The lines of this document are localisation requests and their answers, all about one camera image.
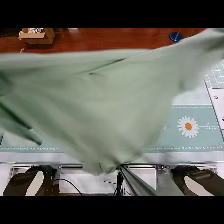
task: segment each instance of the fabric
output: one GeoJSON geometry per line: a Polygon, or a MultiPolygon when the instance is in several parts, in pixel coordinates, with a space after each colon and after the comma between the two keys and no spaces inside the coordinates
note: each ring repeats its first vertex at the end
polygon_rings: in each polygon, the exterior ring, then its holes
{"type": "Polygon", "coordinates": [[[156,50],[0,56],[0,127],[47,136],[94,174],[153,146],[173,97],[224,58],[224,29],[156,50]]]}

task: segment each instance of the blurry green fabric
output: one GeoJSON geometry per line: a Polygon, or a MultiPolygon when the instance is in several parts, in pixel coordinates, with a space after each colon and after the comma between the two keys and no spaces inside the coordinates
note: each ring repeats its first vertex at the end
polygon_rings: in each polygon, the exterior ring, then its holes
{"type": "Polygon", "coordinates": [[[112,172],[156,143],[173,97],[223,58],[221,28],[152,51],[2,54],[0,128],[33,128],[87,171],[112,172]]]}

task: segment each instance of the brown surface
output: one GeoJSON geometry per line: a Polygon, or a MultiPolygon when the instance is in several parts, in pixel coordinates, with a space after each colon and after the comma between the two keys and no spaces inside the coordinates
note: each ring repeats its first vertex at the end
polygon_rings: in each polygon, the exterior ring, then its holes
{"type": "Polygon", "coordinates": [[[0,38],[0,53],[37,52],[56,53],[68,51],[96,51],[119,48],[159,48],[173,44],[171,32],[181,32],[184,37],[195,35],[204,28],[79,28],[65,30],[55,36],[50,46],[27,46],[15,37],[0,38]]]}

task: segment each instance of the blue object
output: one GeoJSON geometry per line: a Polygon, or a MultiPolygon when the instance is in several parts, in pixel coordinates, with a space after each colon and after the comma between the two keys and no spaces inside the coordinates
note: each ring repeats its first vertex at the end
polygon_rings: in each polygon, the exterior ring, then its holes
{"type": "Polygon", "coordinates": [[[183,35],[180,33],[180,32],[172,32],[170,35],[169,35],[170,39],[177,43],[179,42],[180,40],[184,39],[183,35]]]}

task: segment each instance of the yellow flower center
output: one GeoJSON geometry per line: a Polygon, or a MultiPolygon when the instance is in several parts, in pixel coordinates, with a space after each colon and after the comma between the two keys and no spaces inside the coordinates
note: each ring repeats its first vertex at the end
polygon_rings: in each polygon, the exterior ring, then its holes
{"type": "Polygon", "coordinates": [[[192,124],[190,124],[190,123],[186,123],[185,124],[185,128],[187,129],[187,130],[192,130],[192,124]]]}

